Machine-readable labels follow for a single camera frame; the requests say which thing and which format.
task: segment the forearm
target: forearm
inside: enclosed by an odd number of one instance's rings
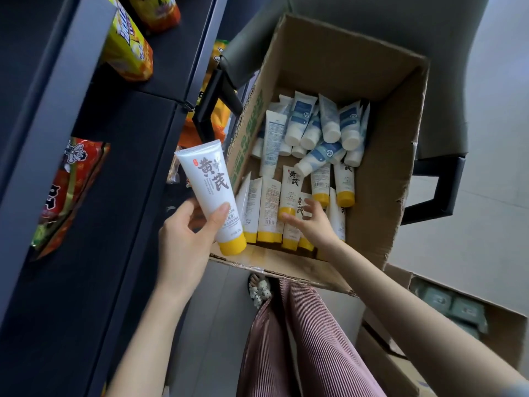
[[[189,297],[155,288],[110,384],[108,397],[161,396],[171,344]]]
[[[499,396],[525,379],[481,342],[461,330],[377,269],[344,242],[326,249],[329,261],[387,328],[440,396]]]

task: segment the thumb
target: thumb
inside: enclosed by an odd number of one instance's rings
[[[279,218],[286,224],[290,224],[298,230],[301,230],[301,232],[303,232],[303,229],[305,229],[306,223],[292,214],[281,213]]]
[[[199,234],[204,234],[206,237],[211,238],[211,242],[215,238],[218,230],[224,225],[228,213],[230,211],[230,203],[224,202],[220,205],[213,213],[210,214],[209,219],[206,222],[206,225],[198,232]]]

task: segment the pink striped pants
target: pink striped pants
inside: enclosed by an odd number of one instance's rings
[[[301,395],[286,321],[296,340],[304,397],[385,396],[314,288],[285,279],[277,288],[250,328],[237,397]]]

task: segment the cardboard box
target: cardboard box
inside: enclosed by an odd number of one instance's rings
[[[356,349],[387,397],[434,397],[435,393],[410,361],[388,353],[365,327]]]
[[[283,16],[228,147],[233,189],[238,190],[249,171],[252,179],[259,176],[260,161],[250,157],[251,150],[266,108],[279,93],[319,92],[339,107],[360,98],[371,100],[368,144],[355,176],[357,203],[346,210],[346,240],[382,269],[404,211],[427,77],[427,60],[413,52],[308,18]],[[274,178],[281,181],[283,165],[297,161],[280,156]],[[302,191],[311,192],[310,177]],[[214,244],[210,257],[354,295],[329,263],[300,249],[289,253],[280,244],[248,244],[241,254],[226,257]]]
[[[406,289],[410,288],[414,279],[421,279],[481,302],[485,306],[485,317],[489,324],[488,333],[481,334],[481,342],[503,358],[509,365],[519,369],[524,349],[525,332],[527,330],[526,316],[390,264],[386,265],[384,272]],[[402,356],[405,355],[382,323],[369,309],[366,309],[363,318],[380,338],[386,342],[392,352]]]

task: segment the gray floor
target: gray floor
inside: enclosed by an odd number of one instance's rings
[[[470,57],[471,151],[450,218],[403,226],[390,262],[529,314],[529,0],[491,0]],[[431,198],[414,178],[408,204]],[[171,394],[233,396],[255,308],[248,272],[214,262],[195,292],[171,359]],[[354,341],[362,303],[321,291]],[[525,354],[522,373],[529,375]]]

